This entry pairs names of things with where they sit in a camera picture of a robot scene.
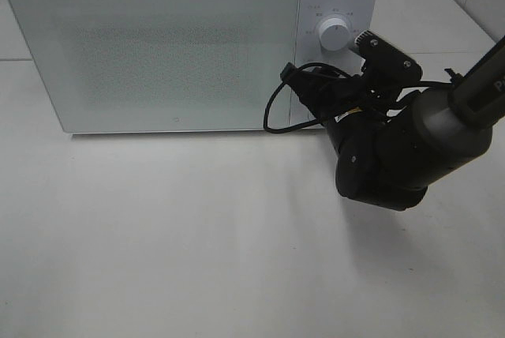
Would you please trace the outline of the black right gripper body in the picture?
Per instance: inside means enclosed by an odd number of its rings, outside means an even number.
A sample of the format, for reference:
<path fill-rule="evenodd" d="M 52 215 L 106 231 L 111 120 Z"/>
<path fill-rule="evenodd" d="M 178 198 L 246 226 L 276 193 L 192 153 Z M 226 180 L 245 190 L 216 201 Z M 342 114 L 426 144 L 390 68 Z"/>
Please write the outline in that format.
<path fill-rule="evenodd" d="M 355 113 L 374 128 L 387 122 L 387 113 L 397 103 L 398 75 L 376 65 L 365 65 L 362 73 L 349 75 L 329 65 L 290 66 L 290 89 L 310 114 L 306 122 L 291 129 L 328 126 L 344 122 Z"/>

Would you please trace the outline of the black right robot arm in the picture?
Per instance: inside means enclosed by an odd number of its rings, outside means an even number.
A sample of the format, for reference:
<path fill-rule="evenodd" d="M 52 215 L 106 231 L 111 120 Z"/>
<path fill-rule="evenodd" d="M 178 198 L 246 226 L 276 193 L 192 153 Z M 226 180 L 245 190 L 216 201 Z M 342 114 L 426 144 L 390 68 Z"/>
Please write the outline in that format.
<path fill-rule="evenodd" d="M 504 44 L 447 83 L 423 81 L 410 56 L 370 31 L 354 50 L 364 60 L 358 75 L 287 64 L 281 78 L 327 131 L 339 194 L 402 211 L 488 150 L 504 116 Z"/>

